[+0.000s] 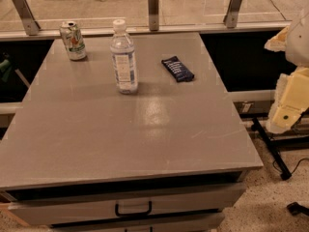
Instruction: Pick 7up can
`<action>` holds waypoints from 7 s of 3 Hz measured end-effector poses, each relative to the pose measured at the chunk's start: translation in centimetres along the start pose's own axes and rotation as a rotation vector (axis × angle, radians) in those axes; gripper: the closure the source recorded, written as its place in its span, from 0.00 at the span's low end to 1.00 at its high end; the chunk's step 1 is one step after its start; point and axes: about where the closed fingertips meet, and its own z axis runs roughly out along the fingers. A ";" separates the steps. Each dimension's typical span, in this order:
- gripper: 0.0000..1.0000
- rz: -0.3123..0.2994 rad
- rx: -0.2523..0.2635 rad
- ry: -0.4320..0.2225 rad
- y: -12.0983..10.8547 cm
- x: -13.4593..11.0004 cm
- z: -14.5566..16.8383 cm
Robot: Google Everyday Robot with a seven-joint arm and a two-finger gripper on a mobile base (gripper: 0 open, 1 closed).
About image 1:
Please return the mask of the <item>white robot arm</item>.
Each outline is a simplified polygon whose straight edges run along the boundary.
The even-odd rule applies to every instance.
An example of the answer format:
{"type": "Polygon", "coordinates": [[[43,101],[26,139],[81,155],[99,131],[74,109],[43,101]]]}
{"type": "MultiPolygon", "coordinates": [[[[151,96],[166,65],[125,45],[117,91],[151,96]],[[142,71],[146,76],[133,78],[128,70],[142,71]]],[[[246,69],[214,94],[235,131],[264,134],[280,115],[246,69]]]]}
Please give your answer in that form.
{"type": "Polygon", "coordinates": [[[296,65],[291,74],[281,73],[275,88],[274,103],[268,113],[266,128],[272,133],[288,131],[309,108],[309,11],[300,15],[277,35],[265,49],[284,51],[286,59],[296,65]]]}

